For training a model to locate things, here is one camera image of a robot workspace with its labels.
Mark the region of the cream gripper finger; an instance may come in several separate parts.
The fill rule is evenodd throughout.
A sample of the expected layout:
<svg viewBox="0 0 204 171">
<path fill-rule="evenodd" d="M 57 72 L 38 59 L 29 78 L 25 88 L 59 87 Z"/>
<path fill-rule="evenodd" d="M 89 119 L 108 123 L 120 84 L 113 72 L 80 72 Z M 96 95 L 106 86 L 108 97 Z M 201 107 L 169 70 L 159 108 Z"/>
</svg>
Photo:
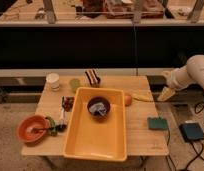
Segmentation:
<svg viewBox="0 0 204 171">
<path fill-rule="evenodd" d="M 166 101 L 169 98 L 171 98 L 173 95 L 175 94 L 175 91 L 169 87 L 164 87 L 160 93 L 160 95 L 158 96 L 157 100 L 158 101 Z"/>
</svg>

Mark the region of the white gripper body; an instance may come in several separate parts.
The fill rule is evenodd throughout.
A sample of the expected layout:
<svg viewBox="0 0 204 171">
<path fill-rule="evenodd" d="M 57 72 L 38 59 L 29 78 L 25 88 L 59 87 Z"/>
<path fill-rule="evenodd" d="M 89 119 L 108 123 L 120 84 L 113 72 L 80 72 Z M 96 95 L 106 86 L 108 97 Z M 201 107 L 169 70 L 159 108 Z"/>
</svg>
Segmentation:
<svg viewBox="0 0 204 171">
<path fill-rule="evenodd" d="M 185 67 L 164 71 L 162 75 L 166 79 L 167 86 L 171 89 L 179 91 L 188 87 L 189 76 Z"/>
</svg>

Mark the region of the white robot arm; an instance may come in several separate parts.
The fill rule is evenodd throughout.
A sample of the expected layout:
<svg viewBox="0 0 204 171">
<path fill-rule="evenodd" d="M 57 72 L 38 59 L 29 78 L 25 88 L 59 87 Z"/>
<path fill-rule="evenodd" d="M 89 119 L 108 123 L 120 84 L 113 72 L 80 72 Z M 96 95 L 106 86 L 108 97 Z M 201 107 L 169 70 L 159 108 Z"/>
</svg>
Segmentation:
<svg viewBox="0 0 204 171">
<path fill-rule="evenodd" d="M 164 102 L 177 91 L 187 88 L 191 84 L 198 84 L 204 90 L 204 55 L 190 57 L 181 68 L 164 71 L 166 86 L 162 89 L 157 100 Z"/>
</svg>

